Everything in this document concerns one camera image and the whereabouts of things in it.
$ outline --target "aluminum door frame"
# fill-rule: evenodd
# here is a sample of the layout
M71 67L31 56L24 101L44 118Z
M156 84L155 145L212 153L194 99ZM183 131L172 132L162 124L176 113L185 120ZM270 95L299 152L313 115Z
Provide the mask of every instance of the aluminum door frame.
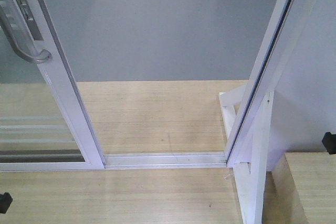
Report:
M0 171L104 169L104 158L99 142L81 100L47 6L44 0L27 0L27 3L44 39L34 41L34 46L38 51L47 49L52 55L52 60L37 66L49 85L85 162L1 163Z

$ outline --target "wooden board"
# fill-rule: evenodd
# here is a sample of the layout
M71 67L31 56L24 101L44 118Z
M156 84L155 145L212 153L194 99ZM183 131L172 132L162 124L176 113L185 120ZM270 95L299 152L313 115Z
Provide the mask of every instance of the wooden board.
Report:
M307 224L299 194L285 156L272 171L280 206L287 224Z
M103 152L223 151L218 93L236 81L79 82Z
M277 190L280 198L287 198L285 206L291 209L292 215L305 216L301 222L295 218L287 223L335 223L335 167L336 156L328 153L285 154L273 171L275 181L280 179L284 187L278 189L277 185Z

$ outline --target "wooden floor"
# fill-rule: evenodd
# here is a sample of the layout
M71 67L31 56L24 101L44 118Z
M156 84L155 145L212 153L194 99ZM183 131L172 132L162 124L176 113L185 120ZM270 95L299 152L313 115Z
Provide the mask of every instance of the wooden floor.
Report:
M223 151L218 93L237 81L80 82L103 152Z
M283 224L271 178L264 224ZM229 168L0 173L0 223L242 224Z
M246 81L82 82L105 153L222 151L218 93ZM233 171L149 169L0 173L7 224L242 224ZM263 224L283 224L267 178Z

